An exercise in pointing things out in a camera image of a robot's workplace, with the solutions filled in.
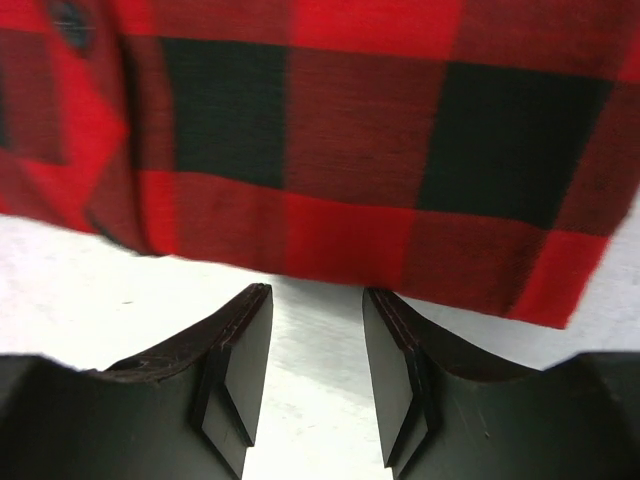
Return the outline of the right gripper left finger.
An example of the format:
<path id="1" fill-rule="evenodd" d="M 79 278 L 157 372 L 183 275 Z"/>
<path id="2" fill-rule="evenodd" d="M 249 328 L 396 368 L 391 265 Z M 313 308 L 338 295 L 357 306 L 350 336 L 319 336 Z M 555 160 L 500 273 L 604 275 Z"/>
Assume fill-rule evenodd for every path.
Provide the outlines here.
<path id="1" fill-rule="evenodd" d="M 106 370 L 1 358 L 5 479 L 238 479 L 255 444 L 273 320 L 252 284 Z"/>

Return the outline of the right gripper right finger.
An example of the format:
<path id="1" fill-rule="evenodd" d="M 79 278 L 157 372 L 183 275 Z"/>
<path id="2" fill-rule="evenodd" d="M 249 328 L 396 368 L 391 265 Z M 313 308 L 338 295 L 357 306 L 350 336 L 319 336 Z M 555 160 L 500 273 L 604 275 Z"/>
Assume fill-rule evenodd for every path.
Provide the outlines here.
<path id="1" fill-rule="evenodd" d="M 635 479 L 639 356 L 535 370 L 368 289 L 364 332 L 384 464 L 397 479 Z"/>

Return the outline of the red black plaid shirt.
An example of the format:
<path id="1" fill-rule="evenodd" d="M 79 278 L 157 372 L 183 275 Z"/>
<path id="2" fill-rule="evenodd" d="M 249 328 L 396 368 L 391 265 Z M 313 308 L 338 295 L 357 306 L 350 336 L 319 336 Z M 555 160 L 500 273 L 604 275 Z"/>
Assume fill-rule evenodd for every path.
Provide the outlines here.
<path id="1" fill-rule="evenodd" d="M 1 209 L 564 328 L 639 184 L 635 1 L 5 1 Z"/>

